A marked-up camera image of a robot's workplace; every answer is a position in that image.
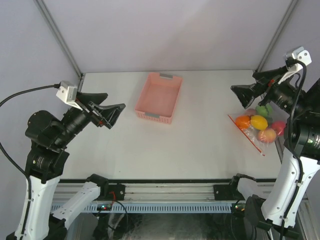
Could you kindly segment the clear zip top bag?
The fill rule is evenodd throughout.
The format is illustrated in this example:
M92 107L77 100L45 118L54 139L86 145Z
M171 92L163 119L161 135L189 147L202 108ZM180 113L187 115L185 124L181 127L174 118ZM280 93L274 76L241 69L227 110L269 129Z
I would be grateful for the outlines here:
M228 117L229 119L233 122L233 124L236 126L236 118L239 117L239 116L246 116L245 112L246 112L247 109L245 109L243 112L241 113L234 113L234 114L229 114ZM273 122L276 122L276 121L283 121L283 120L278 120L277 118L277 114L276 112L274 111L273 109L273 112L272 112L272 115L270 117L264 117L266 118L267 122L268 122L268 127L266 129L271 129L271 125ZM251 124L250 124L250 127L247 128L247 129L240 129L239 127L237 127L241 132L242 134L246 137L246 139L249 140L249 142L254 146L254 148L262 155L262 156L265 156L265 151L266 149L272 144L274 143L279 137L281 136L277 136L275 141L272 142L272 143L263 143L263 142L260 142L258 140L258 133L260 130L258 129L255 129Z

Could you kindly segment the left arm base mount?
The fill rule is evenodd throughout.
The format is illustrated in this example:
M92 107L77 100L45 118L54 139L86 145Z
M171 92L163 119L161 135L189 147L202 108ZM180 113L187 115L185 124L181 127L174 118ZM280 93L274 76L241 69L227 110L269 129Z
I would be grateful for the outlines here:
M106 198L108 200L123 201L125 199L126 186L124 184L110 184Z

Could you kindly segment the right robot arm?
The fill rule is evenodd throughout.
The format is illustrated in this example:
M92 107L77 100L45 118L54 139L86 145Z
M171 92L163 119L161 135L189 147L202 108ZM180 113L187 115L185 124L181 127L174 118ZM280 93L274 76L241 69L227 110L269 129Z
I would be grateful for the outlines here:
M275 103L289 117L284 129L284 149L281 167L268 197L258 195L253 177L237 174L231 180L230 195L245 199L244 215L256 228L268 231L274 228L281 238L296 238L296 216L302 198L314 175L320 169L320 84L315 82L303 91L307 66L300 66L300 82L292 86L292 75L287 66L256 72L256 82L233 85L231 90L244 108L262 96L262 103Z

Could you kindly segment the fake orange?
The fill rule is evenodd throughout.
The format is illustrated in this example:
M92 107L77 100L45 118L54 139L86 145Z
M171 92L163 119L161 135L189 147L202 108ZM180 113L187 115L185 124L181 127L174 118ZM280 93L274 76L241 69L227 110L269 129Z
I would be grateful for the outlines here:
M240 129L248 129L251 126L251 118L248 115L241 115L235 119L235 124Z

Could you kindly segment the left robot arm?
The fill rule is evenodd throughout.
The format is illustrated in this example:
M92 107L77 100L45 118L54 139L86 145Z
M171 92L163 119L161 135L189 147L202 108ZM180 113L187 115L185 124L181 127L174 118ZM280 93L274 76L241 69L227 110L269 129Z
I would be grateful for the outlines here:
M112 128L125 104L104 106L107 93L77 93L75 103L62 119L46 110L28 120L25 135L31 141L24 175L26 196L22 216L9 240L63 240L79 214L94 200L115 201L109 180L92 174L83 187L61 208L52 210L56 187L69 157L68 144L88 125Z

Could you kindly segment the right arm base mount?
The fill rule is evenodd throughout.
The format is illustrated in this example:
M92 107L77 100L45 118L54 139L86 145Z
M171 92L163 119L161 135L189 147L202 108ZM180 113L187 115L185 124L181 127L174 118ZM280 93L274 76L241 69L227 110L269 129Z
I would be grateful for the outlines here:
M213 186L214 199L216 201L242 200L242 195L231 184L215 184Z

